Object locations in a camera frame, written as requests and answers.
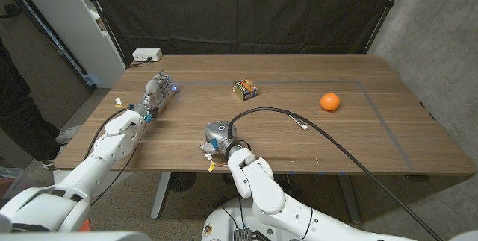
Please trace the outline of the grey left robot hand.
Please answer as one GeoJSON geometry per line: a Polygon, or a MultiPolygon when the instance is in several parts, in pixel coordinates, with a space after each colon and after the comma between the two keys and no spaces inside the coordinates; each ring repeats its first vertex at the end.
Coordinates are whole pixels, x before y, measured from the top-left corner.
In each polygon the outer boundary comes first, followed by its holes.
{"type": "Polygon", "coordinates": [[[173,83],[170,75],[160,71],[146,83],[143,97],[134,106],[134,111],[149,122],[158,116],[170,97],[176,92],[177,86],[173,83]]]}

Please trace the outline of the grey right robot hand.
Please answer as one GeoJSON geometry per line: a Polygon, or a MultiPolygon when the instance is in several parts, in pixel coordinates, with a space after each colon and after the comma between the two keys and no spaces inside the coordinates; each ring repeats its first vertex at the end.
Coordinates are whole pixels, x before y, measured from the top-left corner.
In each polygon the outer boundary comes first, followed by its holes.
{"type": "Polygon", "coordinates": [[[204,128],[205,143],[199,147],[208,154],[220,154],[225,159],[238,150],[236,127],[228,121],[216,121],[204,128]]]}

